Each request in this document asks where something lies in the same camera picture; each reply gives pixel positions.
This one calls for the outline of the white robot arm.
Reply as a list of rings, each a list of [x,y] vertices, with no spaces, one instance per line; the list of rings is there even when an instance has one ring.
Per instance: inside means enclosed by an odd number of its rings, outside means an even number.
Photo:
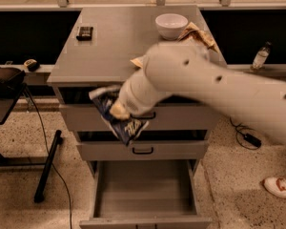
[[[219,67],[203,53],[195,43],[150,47],[143,67],[123,84],[110,113],[121,119],[142,115],[164,98],[180,95],[286,145],[286,82]]]

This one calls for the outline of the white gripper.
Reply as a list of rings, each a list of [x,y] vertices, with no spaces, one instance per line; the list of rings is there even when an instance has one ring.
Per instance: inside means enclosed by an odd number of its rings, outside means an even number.
[[[142,70],[136,71],[122,85],[118,99],[110,108],[112,119],[126,120],[131,115],[143,115],[171,94],[161,92]]]

